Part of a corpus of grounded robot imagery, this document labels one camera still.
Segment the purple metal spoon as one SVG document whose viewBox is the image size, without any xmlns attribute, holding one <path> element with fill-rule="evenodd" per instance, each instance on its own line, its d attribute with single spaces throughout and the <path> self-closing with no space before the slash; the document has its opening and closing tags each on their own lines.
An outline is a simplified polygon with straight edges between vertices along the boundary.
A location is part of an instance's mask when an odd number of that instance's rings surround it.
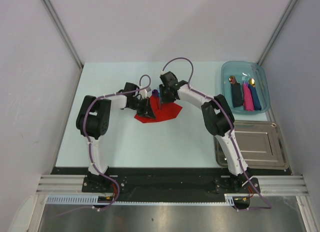
<svg viewBox="0 0 320 232">
<path fill-rule="evenodd" d="M 155 97 L 155 98 L 157 98 L 157 97 L 159 96 L 159 92 L 158 92 L 157 89 L 154 89 L 154 90 L 152 91 L 152 96 Z"/>
</svg>

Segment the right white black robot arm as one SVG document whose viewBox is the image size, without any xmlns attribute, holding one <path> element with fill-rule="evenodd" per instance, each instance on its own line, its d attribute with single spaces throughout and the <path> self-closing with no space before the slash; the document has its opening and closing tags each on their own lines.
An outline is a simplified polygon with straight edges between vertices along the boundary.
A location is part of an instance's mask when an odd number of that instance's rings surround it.
<svg viewBox="0 0 320 232">
<path fill-rule="evenodd" d="M 160 79 L 162 102 L 181 100 L 201 110 L 205 128 L 218 140 L 227 160 L 231 188 L 237 193 L 242 193 L 247 188 L 260 193 L 259 183 L 254 180 L 236 140 L 235 118 L 226 98 L 221 94 L 214 97 L 205 95 L 193 89 L 185 80 L 179 81 L 171 71 L 162 72 Z"/>
</svg>

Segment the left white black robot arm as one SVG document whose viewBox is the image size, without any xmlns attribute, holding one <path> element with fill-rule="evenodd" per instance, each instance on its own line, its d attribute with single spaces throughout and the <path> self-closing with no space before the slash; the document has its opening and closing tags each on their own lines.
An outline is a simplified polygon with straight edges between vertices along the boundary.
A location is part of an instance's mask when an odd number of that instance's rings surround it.
<svg viewBox="0 0 320 232">
<path fill-rule="evenodd" d="M 105 192 L 111 185 L 111 180 L 103 175 L 109 165 L 99 149 L 99 138 L 108 130 L 111 110 L 129 108 L 142 118 L 156 119 L 148 97 L 150 90 L 149 86 L 142 87 L 126 82 L 124 89 L 118 92 L 99 97 L 92 95 L 84 97 L 76 119 L 76 128 L 87 138 L 89 149 L 87 176 L 94 179 L 93 186 L 98 191 Z"/>
</svg>

